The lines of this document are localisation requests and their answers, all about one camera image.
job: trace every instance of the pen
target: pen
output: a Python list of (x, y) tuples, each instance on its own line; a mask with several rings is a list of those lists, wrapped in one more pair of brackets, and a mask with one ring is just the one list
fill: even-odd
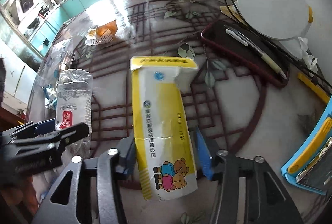
[(245, 46), (250, 45), (255, 51), (257, 51), (261, 58), (279, 75), (281, 75), (281, 77), (283, 77), (283, 79), (287, 80), (287, 77), (285, 75), (285, 73), (283, 72), (283, 70), (278, 66), (278, 64), (275, 63), (275, 61), (270, 58), (270, 56), (268, 54), (266, 54), (262, 49), (260, 49), (257, 45), (255, 45), (248, 37), (244, 36), (241, 32), (237, 31), (236, 29), (224, 25), (226, 29), (226, 33), (229, 34), (230, 36), (232, 36), (234, 39), (236, 39), (237, 41), (239, 41), (240, 43), (242, 43)]

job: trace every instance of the black cable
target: black cable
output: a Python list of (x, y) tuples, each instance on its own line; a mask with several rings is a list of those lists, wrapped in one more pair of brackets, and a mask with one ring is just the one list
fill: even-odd
[[(242, 24), (240, 22), (240, 20), (233, 14), (233, 12), (230, 10), (228, 3), (226, 0), (225, 4), (227, 7), (227, 10), (230, 12), (230, 14), (232, 15), (232, 17), (235, 19), (235, 21), (237, 21), (239, 24)], [(309, 72), (311, 74), (313, 74), (315, 77), (319, 78), (320, 80), (322, 80), (324, 83), (326, 83), (330, 89), (332, 89), (331, 84), (326, 81), (323, 77), (321, 77), (320, 75), (318, 75), (317, 73), (313, 72), (312, 70), (308, 69), (306, 66), (303, 65), (303, 63), (301, 61), (295, 60), (290, 54), (288, 54), (284, 49), (282, 49), (281, 47), (279, 47), (278, 45), (274, 44), (272, 41), (270, 41), (266, 36), (260, 34), (258, 31), (256, 31), (252, 26), (250, 26), (248, 24), (248, 22), (243, 18), (243, 16), (241, 15), (241, 12), (238, 10), (236, 4), (234, 3), (233, 0), (231, 0), (235, 10), (237, 11), (239, 17), (242, 19), (242, 21), (245, 23), (244, 26), (245, 28), (250, 31), (251, 33), (253, 33), (254, 35), (256, 35), (263, 43), (265, 43), (266, 45), (268, 45), (269, 48), (272, 48), (274, 51), (278, 51), (280, 56), (282, 56), (287, 62), (289, 62), (290, 64), (294, 65), (296, 68), (298, 68), (301, 71), (306, 71)], [(319, 85), (329, 96), (331, 96), (331, 93), (329, 91), (327, 91), (325, 89), (325, 87), (323, 87), (320, 83), (316, 83), (317, 85)]]

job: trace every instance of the blue circular logo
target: blue circular logo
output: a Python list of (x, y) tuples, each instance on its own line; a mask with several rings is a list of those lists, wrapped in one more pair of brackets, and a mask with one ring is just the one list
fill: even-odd
[(154, 78), (158, 81), (164, 80), (164, 74), (162, 72), (155, 72)]
[(151, 103), (150, 103), (150, 101), (149, 101), (149, 100), (146, 100), (145, 102), (143, 102), (143, 106), (144, 106), (145, 108), (150, 108), (150, 107), (151, 107)]

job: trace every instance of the yellow and white box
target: yellow and white box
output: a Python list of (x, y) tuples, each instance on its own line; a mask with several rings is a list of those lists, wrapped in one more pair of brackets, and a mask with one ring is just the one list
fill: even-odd
[(197, 72), (190, 58), (133, 57), (132, 114), (146, 200), (170, 200), (197, 189), (196, 166), (177, 81)]

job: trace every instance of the table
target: table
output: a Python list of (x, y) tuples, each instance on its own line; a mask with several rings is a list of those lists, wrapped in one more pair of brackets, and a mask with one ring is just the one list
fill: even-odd
[[(224, 0), (103, 0), (65, 23), (46, 54), (38, 71), (28, 104), (27, 119), (41, 121), (55, 117), (45, 111), (41, 85), (47, 84), (51, 53), (61, 41), (72, 38), (67, 49), (75, 52), (74, 66), (93, 75), (91, 156), (112, 148), (132, 130), (131, 75), (132, 56), (177, 56), (180, 44), (187, 42), (195, 51), (200, 67), (193, 82), (182, 89), (188, 127), (199, 127), (217, 140), (222, 148), (240, 157), (263, 156), (281, 177), (280, 168), (306, 139), (298, 115), (322, 111), (324, 105), (296, 78), (291, 69), (288, 85), (282, 90), (266, 84), (236, 62), (221, 59), (226, 71), (214, 71), (215, 86), (204, 84), (206, 56), (217, 58), (212, 50), (204, 52), (198, 36), (220, 16)], [(164, 18), (166, 11), (177, 13)], [(200, 16), (187, 19), (188, 12)], [(111, 44), (86, 46), (80, 41), (89, 27), (95, 28), (117, 19), (118, 32)], [(178, 223), (183, 212), (194, 215), (212, 209), (216, 182), (198, 181), (198, 190), (176, 200), (146, 202), (139, 190), (137, 169), (126, 188), (121, 188), (129, 223)], [(316, 218), (326, 199), (291, 186), (282, 179), (306, 222)], [(43, 191), (45, 179), (35, 178), (37, 194)], [(240, 184), (240, 197), (243, 197)], [(240, 202), (239, 219), (243, 218)]]

